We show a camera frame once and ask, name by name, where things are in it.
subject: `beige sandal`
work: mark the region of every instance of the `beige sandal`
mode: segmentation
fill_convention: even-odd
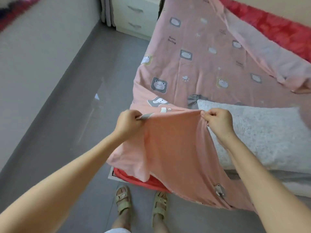
[[[121,188],[125,188],[125,192],[122,192],[121,194],[117,194]],[[128,198],[128,201],[124,201],[124,202],[118,204],[119,201],[121,201],[125,198]],[[130,195],[130,189],[126,185],[118,188],[116,191],[115,200],[116,200],[116,204],[118,207],[118,214],[119,215],[122,213],[123,210],[125,210],[127,208],[131,208],[132,207],[132,200],[131,200],[131,195]]]
[[[152,217],[151,217],[151,226],[153,227],[153,218],[156,214],[161,214],[163,216],[163,220],[166,217],[166,210],[167,210],[167,200],[161,198],[159,195],[161,194],[161,191],[157,191],[155,194],[155,200],[153,202],[153,209],[152,209]],[[156,204],[161,203],[165,205],[165,209],[161,207],[156,207]]]

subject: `person's left hand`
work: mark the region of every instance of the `person's left hand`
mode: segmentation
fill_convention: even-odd
[[[117,125],[113,133],[123,141],[126,141],[142,129],[144,121],[136,120],[139,116],[142,116],[142,113],[137,110],[123,111],[118,118]]]

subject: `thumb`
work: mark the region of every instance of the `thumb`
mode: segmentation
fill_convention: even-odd
[[[201,117],[209,122],[213,116],[202,110],[201,111]]]

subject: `white shorts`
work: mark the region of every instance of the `white shorts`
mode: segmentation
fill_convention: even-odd
[[[115,228],[115,229],[106,231],[105,233],[131,233],[131,232],[124,228]]]

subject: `person's right arm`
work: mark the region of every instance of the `person's right arm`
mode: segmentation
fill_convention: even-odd
[[[311,232],[311,211],[237,137],[228,110],[214,108],[201,112],[220,144],[227,150],[247,188],[268,233]]]

